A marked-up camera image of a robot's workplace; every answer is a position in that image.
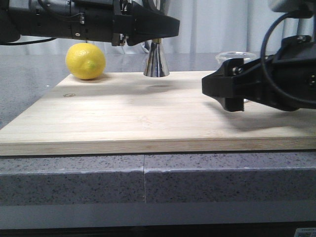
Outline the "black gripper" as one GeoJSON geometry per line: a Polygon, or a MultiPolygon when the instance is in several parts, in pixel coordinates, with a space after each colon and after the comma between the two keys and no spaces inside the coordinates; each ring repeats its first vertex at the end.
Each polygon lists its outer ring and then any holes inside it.
{"type": "Polygon", "coordinates": [[[228,112],[244,111],[245,99],[282,111],[315,109],[316,43],[308,35],[284,38],[274,55],[229,59],[201,83],[228,112]]]}
{"type": "Polygon", "coordinates": [[[72,38],[137,45],[147,40],[175,37],[180,21],[167,15],[169,1],[73,0],[72,38]]]}

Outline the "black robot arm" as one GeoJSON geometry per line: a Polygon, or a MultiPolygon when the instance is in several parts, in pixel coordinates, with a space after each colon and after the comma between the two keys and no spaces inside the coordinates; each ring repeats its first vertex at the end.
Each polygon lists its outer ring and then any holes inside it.
{"type": "Polygon", "coordinates": [[[2,0],[0,42],[21,36],[137,45],[175,37],[180,21],[159,11],[152,0],[2,0]]]}

